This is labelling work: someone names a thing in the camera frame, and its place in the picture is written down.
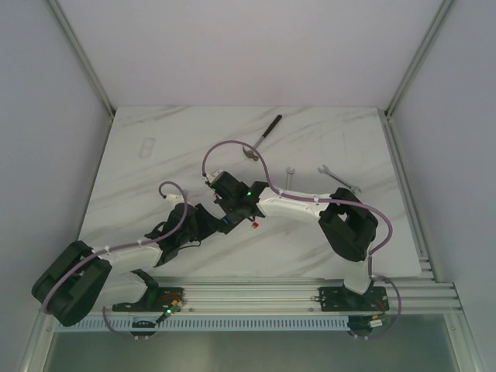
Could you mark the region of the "black fuse box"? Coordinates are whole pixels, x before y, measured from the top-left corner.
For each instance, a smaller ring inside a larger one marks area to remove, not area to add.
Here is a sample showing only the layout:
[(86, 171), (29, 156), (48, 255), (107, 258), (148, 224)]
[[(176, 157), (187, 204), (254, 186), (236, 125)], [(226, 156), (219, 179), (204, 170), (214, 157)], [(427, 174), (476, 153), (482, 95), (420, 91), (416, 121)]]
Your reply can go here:
[(226, 214), (223, 218), (219, 220), (219, 224), (217, 226), (217, 231), (219, 233), (228, 234), (232, 230), (234, 230), (241, 222), (248, 220), (250, 222), (254, 222), (252, 216), (244, 216), (240, 214)]

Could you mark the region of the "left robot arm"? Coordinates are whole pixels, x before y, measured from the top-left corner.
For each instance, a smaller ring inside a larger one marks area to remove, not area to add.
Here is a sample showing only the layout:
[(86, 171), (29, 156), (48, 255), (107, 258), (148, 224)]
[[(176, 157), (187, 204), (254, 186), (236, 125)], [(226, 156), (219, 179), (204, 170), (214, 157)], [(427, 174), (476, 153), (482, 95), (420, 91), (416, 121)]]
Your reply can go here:
[(63, 326), (73, 326), (101, 308), (130, 305), (151, 311), (160, 290), (150, 270), (215, 233), (229, 233), (234, 225), (231, 215), (219, 219), (201, 204), (179, 203), (142, 240), (121, 248), (70, 243), (37, 279), (31, 294)]

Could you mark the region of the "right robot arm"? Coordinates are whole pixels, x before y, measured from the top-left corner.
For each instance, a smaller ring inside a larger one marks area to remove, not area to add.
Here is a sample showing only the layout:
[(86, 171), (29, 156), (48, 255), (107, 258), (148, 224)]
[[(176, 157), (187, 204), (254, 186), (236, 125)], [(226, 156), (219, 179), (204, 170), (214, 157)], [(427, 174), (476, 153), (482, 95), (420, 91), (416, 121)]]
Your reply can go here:
[(316, 223), (332, 250), (344, 259), (344, 281), (340, 288), (321, 293), (322, 307), (330, 311), (377, 311), (380, 297), (372, 292), (369, 275), (369, 246), (376, 238), (378, 221), (359, 200), (344, 188), (331, 194), (332, 202), (323, 202), (326, 195), (311, 197), (299, 193), (284, 198), (273, 192), (267, 182), (256, 181), (247, 186), (229, 172), (218, 170), (205, 176), (206, 184), (215, 192), (215, 203), (226, 213), (229, 224), (249, 219), (284, 217), (299, 222)]

